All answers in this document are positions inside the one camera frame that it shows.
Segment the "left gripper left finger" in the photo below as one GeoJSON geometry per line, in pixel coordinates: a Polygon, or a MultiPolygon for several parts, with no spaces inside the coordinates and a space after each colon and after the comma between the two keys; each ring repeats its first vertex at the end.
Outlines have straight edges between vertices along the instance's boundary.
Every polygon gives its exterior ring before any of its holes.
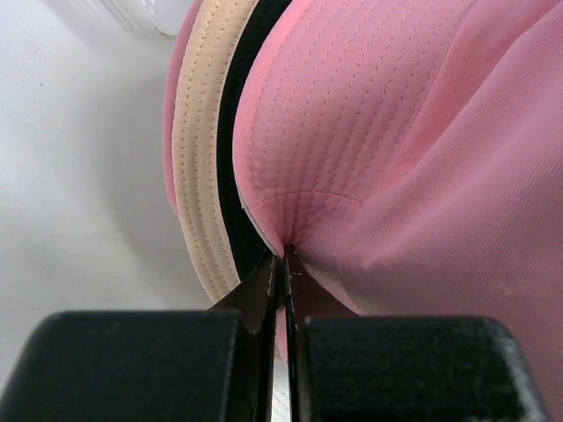
{"type": "Polygon", "coordinates": [[[277,260],[207,310],[44,319],[1,398],[4,421],[268,421],[277,260]]]}

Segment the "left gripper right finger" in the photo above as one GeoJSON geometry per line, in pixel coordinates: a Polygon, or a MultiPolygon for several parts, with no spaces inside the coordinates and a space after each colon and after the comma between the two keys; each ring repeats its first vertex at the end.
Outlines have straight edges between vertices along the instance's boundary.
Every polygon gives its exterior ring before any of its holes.
{"type": "Polygon", "coordinates": [[[295,421],[546,421],[514,337],[475,316],[357,316],[283,260],[295,421]]]}

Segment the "beige bucket hat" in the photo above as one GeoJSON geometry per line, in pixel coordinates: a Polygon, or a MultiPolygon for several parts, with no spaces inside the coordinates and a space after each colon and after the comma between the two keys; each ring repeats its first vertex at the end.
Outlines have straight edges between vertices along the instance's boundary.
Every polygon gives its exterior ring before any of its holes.
{"type": "Polygon", "coordinates": [[[240,282],[221,212],[217,129],[228,71],[254,1],[201,1],[179,73],[172,127],[177,216],[212,302],[240,282]]]}

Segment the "pink bucket hat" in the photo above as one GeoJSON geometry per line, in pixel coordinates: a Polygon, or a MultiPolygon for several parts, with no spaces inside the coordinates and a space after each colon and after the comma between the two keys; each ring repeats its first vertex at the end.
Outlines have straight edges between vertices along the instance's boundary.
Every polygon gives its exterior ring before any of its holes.
{"type": "Polygon", "coordinates": [[[167,199],[175,214],[178,213],[175,194],[173,168],[172,168],[172,127],[174,121],[175,101],[177,96],[179,73],[184,59],[186,45],[190,38],[194,22],[196,20],[201,1],[195,0],[187,12],[187,15],[179,29],[176,38],[172,58],[168,70],[163,106],[163,168],[165,178],[165,190],[167,199]]]}

